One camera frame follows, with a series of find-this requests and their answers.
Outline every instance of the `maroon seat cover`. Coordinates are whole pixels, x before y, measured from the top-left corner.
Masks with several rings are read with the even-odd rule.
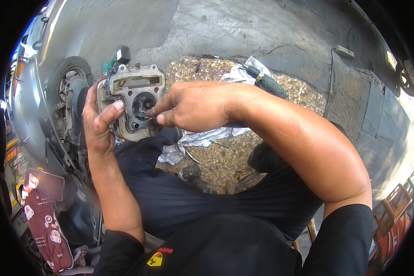
[[[73,266],[71,250],[55,217],[54,199],[62,199],[61,185],[64,186],[62,177],[29,169],[22,190],[29,229],[40,254],[55,273]]]

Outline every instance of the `pavement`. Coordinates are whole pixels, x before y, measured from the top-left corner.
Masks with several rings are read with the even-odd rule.
[[[79,55],[97,79],[119,44],[130,48],[131,63],[163,68],[184,56],[265,54],[259,60],[273,72],[328,99],[325,117],[347,130],[370,174],[375,206],[414,170],[414,98],[396,87],[395,59],[354,1],[63,0],[56,5],[61,8],[53,11],[61,12],[43,66]],[[335,52],[331,58],[335,45],[349,47],[354,58]],[[318,227],[322,213],[315,216]],[[306,231],[299,242],[305,258]]]

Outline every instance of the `yellow shield logo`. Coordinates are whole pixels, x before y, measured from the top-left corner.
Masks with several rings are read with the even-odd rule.
[[[161,252],[156,252],[150,260],[147,262],[149,266],[161,266],[162,263],[162,254]]]

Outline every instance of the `white rag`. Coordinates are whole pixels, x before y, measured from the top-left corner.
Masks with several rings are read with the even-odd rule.
[[[245,62],[246,66],[254,66],[262,73],[270,75],[270,71],[260,63],[256,58],[249,57]],[[247,71],[240,64],[232,67],[230,73],[224,74],[220,81],[227,83],[246,83],[255,84],[255,79],[247,74]],[[184,148],[184,146],[204,146],[208,147],[212,144],[211,140],[221,139],[230,136],[238,136],[249,131],[249,128],[225,128],[221,127],[213,129],[207,132],[190,132],[183,130],[183,136],[178,143],[171,146],[164,146],[162,154],[158,157],[158,161],[161,163],[168,162],[171,165],[175,165],[182,160],[185,156],[191,157],[193,160],[199,163],[198,160],[193,158]]]

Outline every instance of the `person's left hand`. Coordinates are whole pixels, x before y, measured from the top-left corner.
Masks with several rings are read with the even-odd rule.
[[[89,88],[83,109],[84,135],[87,151],[90,155],[104,155],[113,152],[115,136],[109,131],[109,124],[118,119],[124,112],[124,103],[119,100],[106,107],[101,114],[98,114],[97,85],[104,79],[105,77],[99,78]]]

